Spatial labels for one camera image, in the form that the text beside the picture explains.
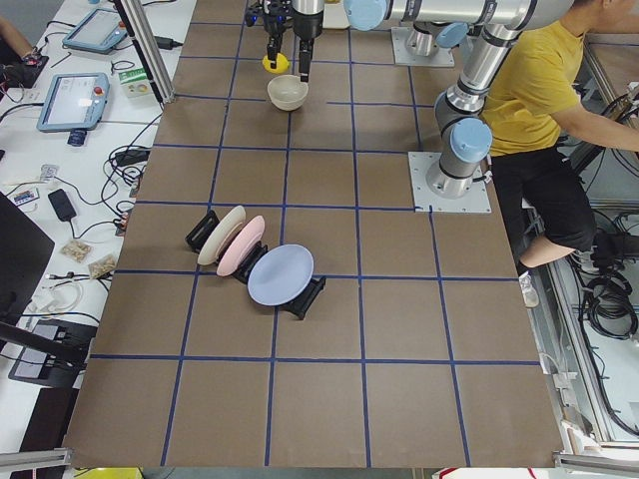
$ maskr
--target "plastic packet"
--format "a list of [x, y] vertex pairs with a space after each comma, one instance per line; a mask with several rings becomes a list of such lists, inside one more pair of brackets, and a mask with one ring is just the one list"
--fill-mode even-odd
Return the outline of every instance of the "plastic packet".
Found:
[[89, 277], [91, 279], [96, 279], [104, 276], [105, 274], [113, 271], [116, 268], [116, 264], [116, 257], [112, 254], [107, 254], [103, 258], [89, 264]]
[[91, 252], [93, 248], [90, 247], [83, 241], [78, 241], [77, 239], [71, 239], [64, 246], [62, 246], [61, 253], [64, 256], [68, 256], [71, 259], [74, 259], [76, 262], [84, 261], [84, 258], [87, 257], [87, 254]]

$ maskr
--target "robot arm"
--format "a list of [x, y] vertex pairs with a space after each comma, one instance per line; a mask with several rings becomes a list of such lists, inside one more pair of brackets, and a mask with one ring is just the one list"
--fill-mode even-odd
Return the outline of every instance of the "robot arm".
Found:
[[523, 30], [559, 19], [571, 5], [572, 0], [344, 0], [350, 25], [359, 30], [370, 30], [387, 19], [484, 26], [457, 83], [435, 102], [444, 148], [427, 181], [438, 195], [461, 197], [490, 150], [492, 135], [477, 115], [514, 42]]
[[267, 56], [273, 70], [277, 68], [284, 33], [293, 23], [293, 31], [300, 39], [300, 77], [307, 82], [315, 38], [321, 34], [323, 0], [259, 0], [247, 9], [245, 23], [252, 27], [259, 18], [269, 34]]

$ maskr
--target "pink plate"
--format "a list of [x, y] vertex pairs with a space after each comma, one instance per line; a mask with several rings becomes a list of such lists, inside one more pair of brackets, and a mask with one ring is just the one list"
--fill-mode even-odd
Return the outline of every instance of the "pink plate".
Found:
[[255, 217], [238, 233], [218, 264], [218, 276], [233, 274], [253, 246], [262, 239], [265, 223], [263, 217]]

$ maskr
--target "white bowl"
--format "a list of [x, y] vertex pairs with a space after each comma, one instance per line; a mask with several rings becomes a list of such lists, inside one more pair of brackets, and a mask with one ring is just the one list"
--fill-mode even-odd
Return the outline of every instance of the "white bowl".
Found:
[[304, 103], [309, 94], [309, 84], [303, 83], [296, 75], [279, 75], [269, 81], [267, 92], [276, 107], [291, 112]]

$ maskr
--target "shoe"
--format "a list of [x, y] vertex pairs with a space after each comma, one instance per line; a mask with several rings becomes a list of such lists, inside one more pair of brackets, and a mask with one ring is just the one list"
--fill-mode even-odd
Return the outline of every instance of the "shoe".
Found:
[[519, 277], [519, 286], [521, 286], [521, 294], [523, 294], [523, 302], [526, 307], [537, 307], [539, 305], [539, 294], [532, 285], [532, 277], [527, 271]]

